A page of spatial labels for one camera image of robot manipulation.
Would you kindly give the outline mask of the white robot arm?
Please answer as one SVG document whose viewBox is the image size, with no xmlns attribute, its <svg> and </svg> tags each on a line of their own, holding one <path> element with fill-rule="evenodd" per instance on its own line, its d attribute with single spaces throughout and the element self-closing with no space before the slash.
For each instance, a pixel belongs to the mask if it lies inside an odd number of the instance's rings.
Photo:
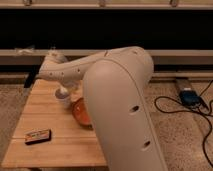
<svg viewBox="0 0 213 171">
<path fill-rule="evenodd" d="M 144 97 L 153 72 L 151 55 L 130 46 L 74 61 L 51 50 L 39 77 L 66 88 L 82 82 L 86 110 L 110 171 L 168 171 Z"/>
</svg>

